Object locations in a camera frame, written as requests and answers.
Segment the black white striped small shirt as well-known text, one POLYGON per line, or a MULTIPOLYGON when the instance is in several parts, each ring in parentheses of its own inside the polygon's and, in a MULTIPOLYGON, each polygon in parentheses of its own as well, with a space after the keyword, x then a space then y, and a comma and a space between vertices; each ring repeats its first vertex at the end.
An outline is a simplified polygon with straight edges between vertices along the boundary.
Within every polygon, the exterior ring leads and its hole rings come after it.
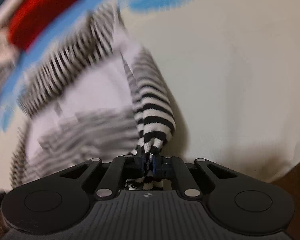
POLYGON ((25 128, 12 157, 15 188, 99 158, 135 155, 145 164, 128 190, 161 190, 152 164, 175 119, 151 53, 104 4, 84 15, 29 71, 18 105, 25 128))

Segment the blue white patterned bedsheet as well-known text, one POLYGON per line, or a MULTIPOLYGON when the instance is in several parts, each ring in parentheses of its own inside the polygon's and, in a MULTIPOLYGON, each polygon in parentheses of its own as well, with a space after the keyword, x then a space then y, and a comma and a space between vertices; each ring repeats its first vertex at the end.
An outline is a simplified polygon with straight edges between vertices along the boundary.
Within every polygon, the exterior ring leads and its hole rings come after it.
POLYGON ((23 55, 0 93, 0 191, 25 128, 29 71, 84 15, 119 8, 152 55, 175 119, 162 148, 274 181, 300 163, 300 0, 79 0, 23 55))

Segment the grey white folded blanket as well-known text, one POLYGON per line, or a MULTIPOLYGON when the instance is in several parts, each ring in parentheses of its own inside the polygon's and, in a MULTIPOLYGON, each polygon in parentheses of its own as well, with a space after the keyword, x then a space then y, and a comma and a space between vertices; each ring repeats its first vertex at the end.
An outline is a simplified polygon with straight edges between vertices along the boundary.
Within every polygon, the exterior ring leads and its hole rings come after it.
POLYGON ((15 67, 19 49, 8 41, 8 23, 21 0, 4 0, 0 6, 0 84, 15 67))

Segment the red folded blanket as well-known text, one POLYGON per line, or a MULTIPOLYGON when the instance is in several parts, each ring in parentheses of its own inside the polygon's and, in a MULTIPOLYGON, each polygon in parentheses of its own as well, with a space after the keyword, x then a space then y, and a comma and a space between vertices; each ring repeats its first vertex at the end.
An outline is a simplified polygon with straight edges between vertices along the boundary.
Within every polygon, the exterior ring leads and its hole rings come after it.
POLYGON ((77 0, 25 0, 10 21, 8 40, 28 50, 37 36, 59 14, 77 0))

